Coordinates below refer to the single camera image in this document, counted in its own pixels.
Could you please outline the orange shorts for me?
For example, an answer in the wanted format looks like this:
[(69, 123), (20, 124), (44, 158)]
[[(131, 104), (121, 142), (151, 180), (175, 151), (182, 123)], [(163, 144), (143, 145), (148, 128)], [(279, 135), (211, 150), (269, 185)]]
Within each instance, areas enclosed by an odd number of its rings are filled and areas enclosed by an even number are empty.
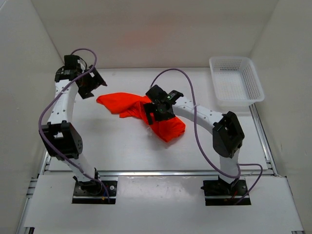
[(151, 103), (147, 96), (117, 92), (98, 96), (96, 102), (105, 106), (111, 114), (119, 115), (120, 118), (141, 119), (152, 129), (154, 134), (165, 142), (178, 138), (185, 133), (186, 125), (177, 117), (161, 122), (155, 121), (149, 125), (143, 108), (144, 104)]

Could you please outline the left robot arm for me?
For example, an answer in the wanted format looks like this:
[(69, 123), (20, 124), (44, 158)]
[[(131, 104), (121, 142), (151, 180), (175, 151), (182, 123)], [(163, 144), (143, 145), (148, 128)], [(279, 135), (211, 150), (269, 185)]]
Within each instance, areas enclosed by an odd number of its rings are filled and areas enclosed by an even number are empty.
[(66, 164), (74, 180), (91, 195), (106, 196), (106, 186), (83, 155), (83, 141), (72, 124), (75, 98), (92, 97), (92, 90), (105, 85), (94, 66), (64, 65), (55, 75), (55, 97), (39, 117), (39, 134), (48, 154)]

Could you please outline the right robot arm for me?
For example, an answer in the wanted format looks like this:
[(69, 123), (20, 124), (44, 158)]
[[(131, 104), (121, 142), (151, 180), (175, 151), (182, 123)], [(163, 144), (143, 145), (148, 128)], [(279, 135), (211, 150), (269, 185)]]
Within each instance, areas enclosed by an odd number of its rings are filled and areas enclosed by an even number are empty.
[[(237, 115), (231, 111), (226, 114), (214, 112), (197, 105), (194, 99), (189, 100), (176, 90), (166, 93), (158, 86), (151, 88), (146, 96), (150, 103), (144, 105), (144, 111), (149, 124), (176, 116), (193, 122), (197, 146), (208, 164), (218, 172), (219, 190), (225, 195), (232, 194), (241, 176), (238, 155), (245, 138)], [(213, 149), (219, 155), (219, 167), (205, 154), (199, 141), (198, 126), (212, 135)]]

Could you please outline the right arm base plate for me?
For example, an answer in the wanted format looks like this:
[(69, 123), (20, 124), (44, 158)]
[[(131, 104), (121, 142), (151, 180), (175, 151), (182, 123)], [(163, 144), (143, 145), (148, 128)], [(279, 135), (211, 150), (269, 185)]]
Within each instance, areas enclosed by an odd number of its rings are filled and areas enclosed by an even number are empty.
[(246, 180), (236, 179), (227, 184), (222, 179), (204, 180), (201, 189), (204, 191), (206, 206), (247, 206), (251, 205)]

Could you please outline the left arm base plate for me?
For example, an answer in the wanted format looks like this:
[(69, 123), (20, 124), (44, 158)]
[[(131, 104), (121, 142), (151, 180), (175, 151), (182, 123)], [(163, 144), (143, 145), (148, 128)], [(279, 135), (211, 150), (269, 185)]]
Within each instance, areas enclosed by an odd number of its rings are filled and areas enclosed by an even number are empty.
[(117, 197), (117, 180), (103, 180), (105, 189), (102, 184), (89, 181), (78, 182), (75, 179), (73, 190), (72, 204), (107, 204), (114, 205)]

